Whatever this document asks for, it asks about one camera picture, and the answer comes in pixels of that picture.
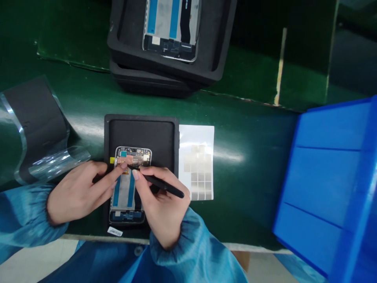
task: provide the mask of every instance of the sleeve cuff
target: sleeve cuff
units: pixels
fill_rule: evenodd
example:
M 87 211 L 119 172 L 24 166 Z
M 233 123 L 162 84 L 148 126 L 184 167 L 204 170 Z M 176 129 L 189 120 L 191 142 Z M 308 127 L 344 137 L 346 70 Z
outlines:
M 48 244 L 61 237 L 68 223 L 51 226 L 46 209 L 52 184 L 29 185 L 4 192 L 10 211 L 4 211 L 13 229 L 0 232 L 0 242 L 12 246 L 33 247 Z
M 188 208 L 185 217 L 181 224 L 181 235 L 175 247 L 166 251 L 162 248 L 157 238 L 150 233 L 150 250 L 153 261 L 159 266 L 174 266 L 191 260 L 203 243 L 207 227 L 203 219 L 195 213 L 191 208 Z

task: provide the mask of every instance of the blue plastic bin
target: blue plastic bin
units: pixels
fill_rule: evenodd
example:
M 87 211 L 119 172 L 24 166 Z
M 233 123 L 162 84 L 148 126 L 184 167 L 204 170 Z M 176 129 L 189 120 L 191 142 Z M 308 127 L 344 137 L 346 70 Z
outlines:
M 274 233 L 330 282 L 377 282 L 377 96 L 300 116 Z

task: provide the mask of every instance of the blue adhesive strip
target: blue adhesive strip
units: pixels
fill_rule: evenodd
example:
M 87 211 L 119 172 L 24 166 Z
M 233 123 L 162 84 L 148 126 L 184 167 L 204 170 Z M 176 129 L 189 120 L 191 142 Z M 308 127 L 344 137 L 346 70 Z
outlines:
M 135 178 L 134 175 L 131 174 L 130 179 L 130 189 L 128 191 L 128 207 L 132 207 L 132 203 L 134 202 L 134 189 L 135 189 Z
M 121 186 L 121 176 L 119 176 L 117 180 L 117 184 L 115 185 L 114 189 L 114 198 L 113 198 L 113 206 L 118 206 L 119 200 L 119 187 Z
M 173 0 L 172 6 L 172 17 L 170 20 L 170 34 L 171 39 L 177 38 L 177 28 L 178 28 L 178 15 L 179 15 L 179 3 L 181 0 Z
M 156 28 L 158 0 L 149 1 L 148 33 L 154 34 Z

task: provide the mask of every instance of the barcode label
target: barcode label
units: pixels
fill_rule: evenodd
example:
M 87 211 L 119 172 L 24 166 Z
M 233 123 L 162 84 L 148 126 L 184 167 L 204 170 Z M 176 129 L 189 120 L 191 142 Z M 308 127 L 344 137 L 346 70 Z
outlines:
M 123 235 L 123 232 L 122 231 L 119 231 L 119 230 L 116 230 L 115 228 L 113 227 L 109 227 L 109 229 L 107 230 L 108 233 L 110 234 L 113 234 L 115 236 L 118 236 L 118 237 L 121 237 Z

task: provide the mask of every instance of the hand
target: hand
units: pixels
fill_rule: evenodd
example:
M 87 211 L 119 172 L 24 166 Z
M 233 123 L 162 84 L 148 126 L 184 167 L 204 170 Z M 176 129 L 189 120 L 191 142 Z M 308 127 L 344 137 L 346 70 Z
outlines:
M 181 223 L 190 204 L 190 191 L 167 168 L 140 167 L 140 174 L 132 170 L 136 189 L 140 195 L 146 218 L 153 234 L 165 250 L 170 250 L 178 242 L 181 235 Z M 152 194 L 144 175 L 154 175 L 157 178 L 180 189 L 184 198 L 176 197 L 169 192 L 160 190 Z
M 69 172 L 48 197 L 51 225 L 83 218 L 98 208 L 113 195 L 116 181 L 126 168 L 125 163 L 117 166 L 96 184 L 94 177 L 106 173 L 104 162 L 88 161 Z

